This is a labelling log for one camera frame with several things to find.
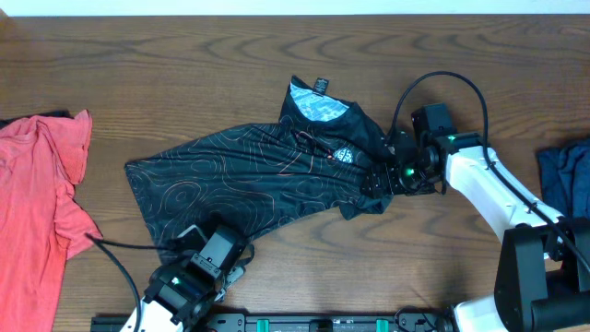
pink t-shirt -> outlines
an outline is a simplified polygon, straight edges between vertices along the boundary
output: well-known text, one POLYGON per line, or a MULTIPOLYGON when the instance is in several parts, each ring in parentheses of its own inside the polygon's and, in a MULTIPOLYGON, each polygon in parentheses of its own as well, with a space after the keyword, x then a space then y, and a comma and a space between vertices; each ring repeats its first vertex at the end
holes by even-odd
POLYGON ((101 238, 74 198, 92 119, 33 116, 0 130, 0 331, 51 331, 65 260, 101 238))

wood grain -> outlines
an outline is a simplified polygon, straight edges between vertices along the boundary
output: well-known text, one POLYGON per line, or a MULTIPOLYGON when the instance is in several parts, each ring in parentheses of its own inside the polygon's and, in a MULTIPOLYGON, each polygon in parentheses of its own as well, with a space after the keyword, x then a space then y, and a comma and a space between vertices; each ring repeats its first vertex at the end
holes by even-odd
MULTIPOLYGON (((77 202, 105 237, 150 243, 125 179, 131 159, 244 123, 277 120, 289 77, 331 80, 389 129, 416 77, 472 78, 490 108, 490 142, 540 195, 535 151, 590 130, 590 28, 583 16, 326 18, 15 18, 0 30, 0 117, 89 109, 94 130, 77 202)), ((477 99, 452 78, 407 99, 444 101, 458 127, 480 130, 477 99)), ((256 258, 224 305, 252 313, 393 312, 492 291, 500 244, 456 192, 396 197, 380 216, 333 209, 255 242, 256 258)), ((155 253, 114 250, 144 289, 155 253)), ((67 263, 55 331, 134 308, 96 249, 67 263)))

fabric tag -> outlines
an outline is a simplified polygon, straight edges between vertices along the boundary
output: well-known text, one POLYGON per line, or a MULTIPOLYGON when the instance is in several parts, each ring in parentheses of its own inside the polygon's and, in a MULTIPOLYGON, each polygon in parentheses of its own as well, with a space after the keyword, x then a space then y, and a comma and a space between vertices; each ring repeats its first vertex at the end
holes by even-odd
POLYGON ((313 91, 315 91, 321 95, 325 95, 325 91, 328 89, 328 83, 330 83, 329 80, 327 80, 325 78, 318 77, 315 80, 315 84, 313 85, 313 91))

green clamp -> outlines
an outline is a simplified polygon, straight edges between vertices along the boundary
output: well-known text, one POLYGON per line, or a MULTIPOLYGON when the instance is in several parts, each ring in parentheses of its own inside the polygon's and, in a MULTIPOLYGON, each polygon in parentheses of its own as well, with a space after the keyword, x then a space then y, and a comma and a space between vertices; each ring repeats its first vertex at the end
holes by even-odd
POLYGON ((377 319, 377 332, 389 332, 389 321, 386 319, 377 319))
POLYGON ((256 322, 256 332, 270 332, 270 322, 268 319, 258 319, 256 322))

shirt logo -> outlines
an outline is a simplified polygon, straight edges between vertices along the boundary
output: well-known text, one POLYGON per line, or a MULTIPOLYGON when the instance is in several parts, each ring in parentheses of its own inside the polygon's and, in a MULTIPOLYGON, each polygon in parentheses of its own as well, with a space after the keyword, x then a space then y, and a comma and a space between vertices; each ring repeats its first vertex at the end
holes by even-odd
POLYGON ((334 158, 345 163, 352 163, 352 151, 350 148, 339 148, 334 152, 334 158))

